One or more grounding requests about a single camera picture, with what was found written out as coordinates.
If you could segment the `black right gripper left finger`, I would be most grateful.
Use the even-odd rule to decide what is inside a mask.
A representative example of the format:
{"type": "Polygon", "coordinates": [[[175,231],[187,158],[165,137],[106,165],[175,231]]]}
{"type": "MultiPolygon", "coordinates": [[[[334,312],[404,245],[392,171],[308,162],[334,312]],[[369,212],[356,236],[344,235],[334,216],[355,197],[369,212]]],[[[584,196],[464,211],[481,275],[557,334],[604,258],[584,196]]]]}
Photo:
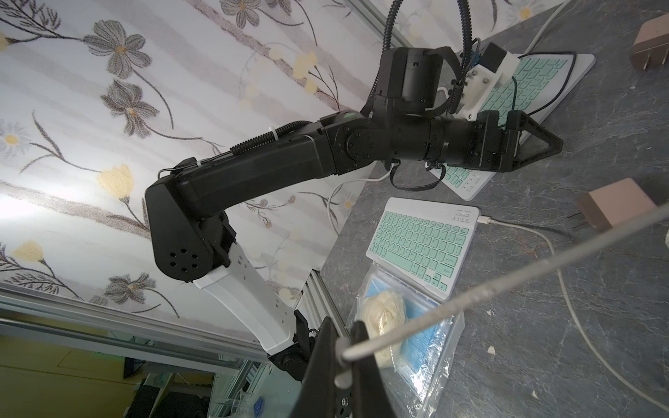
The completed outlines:
{"type": "Polygon", "coordinates": [[[289,415],[290,418],[332,418],[336,415],[337,340],[336,327],[332,319],[326,317],[322,322],[315,342],[315,351],[309,360],[302,390],[289,415]]]}

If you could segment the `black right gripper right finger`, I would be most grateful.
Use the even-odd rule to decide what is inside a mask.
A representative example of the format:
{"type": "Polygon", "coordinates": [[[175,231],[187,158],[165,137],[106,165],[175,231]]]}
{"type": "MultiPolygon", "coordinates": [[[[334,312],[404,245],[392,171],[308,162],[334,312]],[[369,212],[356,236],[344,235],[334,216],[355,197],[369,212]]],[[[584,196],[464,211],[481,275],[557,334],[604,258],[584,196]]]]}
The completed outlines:
{"type": "Polygon", "coordinates": [[[374,355],[351,363],[352,416],[390,418],[395,413],[387,397],[374,355]]]}

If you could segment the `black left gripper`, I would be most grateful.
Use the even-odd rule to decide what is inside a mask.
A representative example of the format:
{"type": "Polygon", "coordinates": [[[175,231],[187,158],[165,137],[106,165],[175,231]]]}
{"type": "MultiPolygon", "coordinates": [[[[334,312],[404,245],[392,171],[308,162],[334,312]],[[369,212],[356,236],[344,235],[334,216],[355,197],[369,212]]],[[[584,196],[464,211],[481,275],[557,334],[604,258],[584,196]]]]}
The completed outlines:
{"type": "Polygon", "coordinates": [[[474,121],[454,119],[448,125],[444,163],[484,172],[511,172],[562,152],[564,141],[524,111],[509,112],[509,127],[500,127],[498,111],[483,111],[474,121]],[[524,134],[543,147],[523,150],[524,134]],[[519,153],[525,158],[516,158],[519,153]]]}

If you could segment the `green white keyboard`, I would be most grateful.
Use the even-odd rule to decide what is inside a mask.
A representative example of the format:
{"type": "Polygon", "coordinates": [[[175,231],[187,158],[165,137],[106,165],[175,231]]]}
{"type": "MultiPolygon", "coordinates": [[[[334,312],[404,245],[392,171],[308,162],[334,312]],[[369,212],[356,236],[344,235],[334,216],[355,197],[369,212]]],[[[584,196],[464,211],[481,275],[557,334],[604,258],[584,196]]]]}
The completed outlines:
{"type": "MultiPolygon", "coordinates": [[[[519,56],[516,84],[495,88],[487,97],[482,111],[499,111],[504,125],[509,111],[524,111],[542,123],[594,67],[595,56],[576,52],[530,52],[519,56]]],[[[473,200],[491,181],[493,172],[447,167],[442,180],[465,201],[473,200]]]]}
{"type": "Polygon", "coordinates": [[[366,255],[432,298],[446,301],[480,215],[476,207],[391,198],[366,255]]]}

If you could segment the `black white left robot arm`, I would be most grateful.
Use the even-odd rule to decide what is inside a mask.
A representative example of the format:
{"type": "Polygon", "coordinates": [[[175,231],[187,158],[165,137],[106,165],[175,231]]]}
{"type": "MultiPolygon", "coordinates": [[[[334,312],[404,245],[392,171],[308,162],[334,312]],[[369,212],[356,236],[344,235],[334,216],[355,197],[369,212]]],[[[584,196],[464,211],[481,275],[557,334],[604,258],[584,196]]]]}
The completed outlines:
{"type": "Polygon", "coordinates": [[[296,121],[206,160],[189,158],[146,189],[155,264],[171,279],[211,294],[249,329],[275,367],[302,381],[315,346],[308,322],[281,302],[251,266],[226,211],[247,200],[312,179],[382,162],[404,161],[513,172],[561,152],[562,140],[523,111],[501,121],[479,111],[482,85],[468,80],[473,38],[460,2],[463,52],[394,48],[400,3],[392,3],[383,53],[360,111],[296,121]]]}

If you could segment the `bag of blue masks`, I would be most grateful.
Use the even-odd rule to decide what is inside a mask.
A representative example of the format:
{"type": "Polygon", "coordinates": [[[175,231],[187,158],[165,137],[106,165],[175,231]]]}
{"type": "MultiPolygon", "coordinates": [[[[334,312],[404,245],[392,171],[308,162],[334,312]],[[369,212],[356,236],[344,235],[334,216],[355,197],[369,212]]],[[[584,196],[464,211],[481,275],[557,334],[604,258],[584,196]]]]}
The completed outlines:
{"type": "MultiPolygon", "coordinates": [[[[410,322],[436,308],[439,301],[374,263],[369,268],[348,316],[355,319],[363,297],[384,290],[398,292],[410,322]]],[[[386,393],[399,417],[435,417],[437,407],[465,327],[461,313],[443,320],[402,341],[401,356],[395,367],[380,369],[386,393]]]]}

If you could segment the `cream cloth bundle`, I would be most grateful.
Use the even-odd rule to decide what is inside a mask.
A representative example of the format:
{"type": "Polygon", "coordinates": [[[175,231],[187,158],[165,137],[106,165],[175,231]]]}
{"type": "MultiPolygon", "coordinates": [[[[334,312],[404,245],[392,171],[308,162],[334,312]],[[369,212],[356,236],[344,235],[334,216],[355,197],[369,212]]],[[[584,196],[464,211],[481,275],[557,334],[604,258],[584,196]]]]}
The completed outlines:
{"type": "MultiPolygon", "coordinates": [[[[396,291],[384,290],[362,298],[355,317],[365,324],[369,339],[401,327],[407,320],[404,298],[396,291]]],[[[402,342],[374,353],[380,369],[395,367],[401,356],[402,342]]]]}

